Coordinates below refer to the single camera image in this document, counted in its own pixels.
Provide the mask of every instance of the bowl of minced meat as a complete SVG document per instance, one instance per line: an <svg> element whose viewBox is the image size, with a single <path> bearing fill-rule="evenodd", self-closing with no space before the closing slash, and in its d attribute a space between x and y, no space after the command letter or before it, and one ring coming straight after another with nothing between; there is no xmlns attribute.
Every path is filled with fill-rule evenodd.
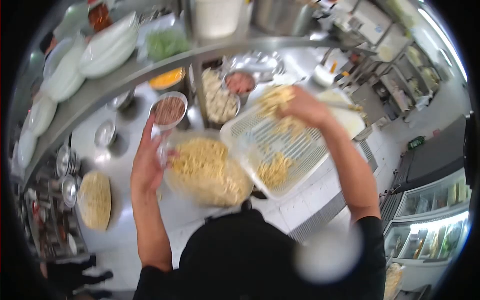
<svg viewBox="0 0 480 300"><path fill-rule="evenodd" d="M150 108L155 116L155 125L160 130L175 127L185 116L187 97L180 92L168 92L158 98Z"/></svg>

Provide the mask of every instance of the fridge light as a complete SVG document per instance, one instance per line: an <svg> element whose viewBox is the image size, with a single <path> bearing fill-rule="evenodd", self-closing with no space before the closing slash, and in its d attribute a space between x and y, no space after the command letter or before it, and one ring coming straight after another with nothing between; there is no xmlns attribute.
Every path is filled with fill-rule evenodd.
<svg viewBox="0 0 480 300"><path fill-rule="evenodd" d="M410 225L410 234L416 234L420 229L428 229L428 230L438 230L443 226L447 226L450 224L455 224L456 222L463 221L468 217L468 211L465 211L461 214L448 217L446 219L437 220L428 223L417 223Z"/></svg>

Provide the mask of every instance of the hand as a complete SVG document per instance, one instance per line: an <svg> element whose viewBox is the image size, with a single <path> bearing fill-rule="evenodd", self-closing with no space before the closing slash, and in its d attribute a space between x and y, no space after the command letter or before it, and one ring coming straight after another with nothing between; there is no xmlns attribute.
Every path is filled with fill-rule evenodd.
<svg viewBox="0 0 480 300"><path fill-rule="evenodd" d="M133 159L132 174L130 175L130 189L134 196L145 197L156 192L163 180L164 168L160 165L156 151L162 143L162 136L157 135L151 140L152 127L155 121L151 115L142 133L137 154Z"/></svg>
<svg viewBox="0 0 480 300"><path fill-rule="evenodd" d="M279 112L281 117L295 116L309 127L321 128L332 115L325 103L315 99L301 87L294 85L295 98L288 103L288 107Z"/></svg>

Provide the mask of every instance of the display fridge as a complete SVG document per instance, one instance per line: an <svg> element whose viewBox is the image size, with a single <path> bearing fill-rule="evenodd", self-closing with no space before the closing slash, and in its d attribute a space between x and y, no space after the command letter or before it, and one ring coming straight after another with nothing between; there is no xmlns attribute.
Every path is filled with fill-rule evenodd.
<svg viewBox="0 0 480 300"><path fill-rule="evenodd" d="M403 193L384 229L387 259L405 266L402 290L438 282L467 239L469 200L463 169Z"/></svg>

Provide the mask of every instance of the green vegetables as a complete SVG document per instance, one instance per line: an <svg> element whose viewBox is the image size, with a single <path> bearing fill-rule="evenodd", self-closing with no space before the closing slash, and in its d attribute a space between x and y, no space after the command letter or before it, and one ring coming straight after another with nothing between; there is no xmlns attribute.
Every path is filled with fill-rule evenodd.
<svg viewBox="0 0 480 300"><path fill-rule="evenodd" d="M148 57L155 61L190 50L185 34L175 29L150 32L146 44Z"/></svg>

